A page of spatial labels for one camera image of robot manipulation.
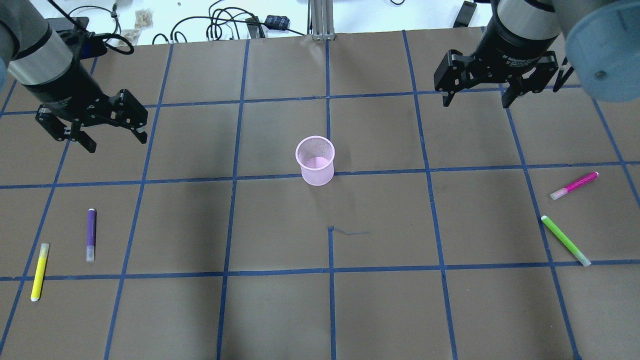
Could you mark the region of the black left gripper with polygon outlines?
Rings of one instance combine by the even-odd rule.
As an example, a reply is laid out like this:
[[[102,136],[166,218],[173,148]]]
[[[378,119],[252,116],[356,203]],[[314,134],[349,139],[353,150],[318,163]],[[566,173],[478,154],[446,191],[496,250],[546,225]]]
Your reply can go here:
[[[66,109],[53,109],[52,105],[42,104],[35,115],[35,121],[55,141],[77,142],[94,154],[98,144],[83,128],[109,125],[130,131],[140,144],[148,142],[148,111],[128,89],[121,89],[114,96],[99,96],[73,111],[70,101],[63,104],[67,105]]]

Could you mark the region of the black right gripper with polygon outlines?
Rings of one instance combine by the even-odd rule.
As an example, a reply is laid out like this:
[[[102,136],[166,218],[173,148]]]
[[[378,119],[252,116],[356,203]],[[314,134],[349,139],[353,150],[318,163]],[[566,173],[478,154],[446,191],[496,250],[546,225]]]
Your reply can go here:
[[[442,92],[442,105],[449,107],[455,94],[480,84],[508,84],[502,94],[502,108],[528,92],[541,92],[551,82],[560,66],[554,51],[533,59],[516,59],[504,54],[481,57],[448,50],[437,66],[434,88]]]

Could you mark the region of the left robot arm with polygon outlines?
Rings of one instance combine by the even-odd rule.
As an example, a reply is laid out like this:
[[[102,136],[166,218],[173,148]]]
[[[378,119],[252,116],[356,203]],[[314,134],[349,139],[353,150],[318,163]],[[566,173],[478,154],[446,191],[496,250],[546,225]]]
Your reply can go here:
[[[82,60],[103,56],[118,39],[134,53],[133,44],[117,33],[94,33],[64,13],[71,28],[57,31],[29,0],[1,2],[1,82],[8,75],[40,105],[35,121],[58,142],[79,143],[94,153],[96,142],[85,128],[109,125],[130,131],[147,143],[148,111],[128,89],[106,95]]]

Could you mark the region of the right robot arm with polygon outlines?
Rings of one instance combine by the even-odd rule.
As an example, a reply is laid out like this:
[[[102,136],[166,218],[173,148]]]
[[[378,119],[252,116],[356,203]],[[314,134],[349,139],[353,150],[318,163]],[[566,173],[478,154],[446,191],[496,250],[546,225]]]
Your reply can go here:
[[[492,0],[492,17],[471,55],[450,49],[433,75],[445,107],[479,84],[508,84],[516,98],[558,91],[576,73],[586,94],[619,103],[639,98],[637,0]]]

